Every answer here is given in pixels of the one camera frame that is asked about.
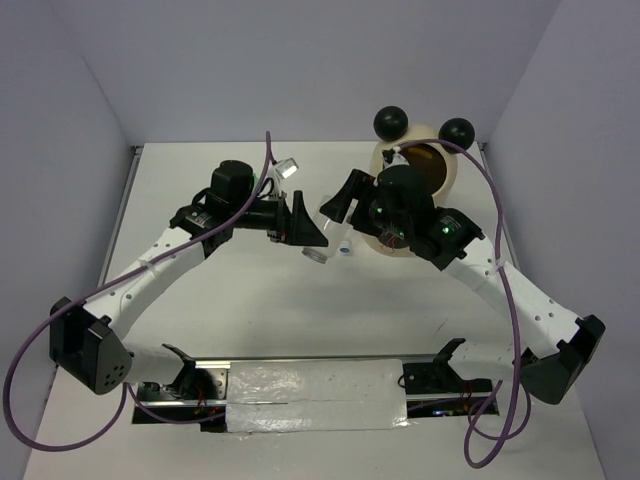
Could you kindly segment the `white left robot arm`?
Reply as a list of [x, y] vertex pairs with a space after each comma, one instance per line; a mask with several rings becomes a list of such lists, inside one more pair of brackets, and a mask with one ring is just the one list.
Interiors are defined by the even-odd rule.
[[236, 229], [261, 230], [274, 243], [327, 246], [302, 192], [286, 202], [281, 184], [297, 169], [289, 158], [270, 163], [265, 177], [257, 178], [248, 164], [223, 161], [209, 186], [179, 208], [160, 238], [123, 272], [123, 282], [77, 306], [63, 298], [52, 307], [51, 359], [97, 395], [124, 382], [152, 382], [173, 398], [188, 396], [206, 376], [193, 357], [167, 343], [147, 348], [125, 339], [155, 300]]

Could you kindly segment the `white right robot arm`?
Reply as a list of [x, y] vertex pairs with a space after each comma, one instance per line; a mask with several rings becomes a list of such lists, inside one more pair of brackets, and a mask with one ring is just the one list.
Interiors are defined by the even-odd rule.
[[436, 206], [412, 167], [390, 167], [376, 177], [354, 170], [320, 212], [371, 237], [399, 238], [415, 256], [467, 286], [517, 326], [518, 379], [546, 404], [563, 400], [606, 331], [597, 316], [581, 317], [561, 306], [500, 260], [495, 242], [463, 212]]

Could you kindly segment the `cream bin with black ears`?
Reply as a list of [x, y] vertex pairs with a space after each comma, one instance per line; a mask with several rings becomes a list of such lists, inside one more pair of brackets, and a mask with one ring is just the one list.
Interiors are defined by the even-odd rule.
[[475, 141], [471, 122], [456, 117], [445, 121], [439, 128], [412, 123], [398, 106], [381, 108], [373, 119], [373, 128], [379, 139], [369, 162], [368, 173], [375, 176], [384, 168], [383, 152], [397, 145], [410, 146], [400, 154], [414, 167], [423, 180], [437, 206], [442, 206], [452, 190], [458, 171], [457, 154], [448, 146], [426, 144], [426, 139], [449, 141], [468, 150]]

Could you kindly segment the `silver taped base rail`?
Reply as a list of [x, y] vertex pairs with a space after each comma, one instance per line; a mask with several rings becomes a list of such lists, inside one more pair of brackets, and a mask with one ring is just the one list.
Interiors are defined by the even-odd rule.
[[390, 430], [463, 416], [493, 389], [431, 357], [202, 360], [197, 368], [184, 394], [139, 384], [133, 423], [186, 421], [213, 433]]

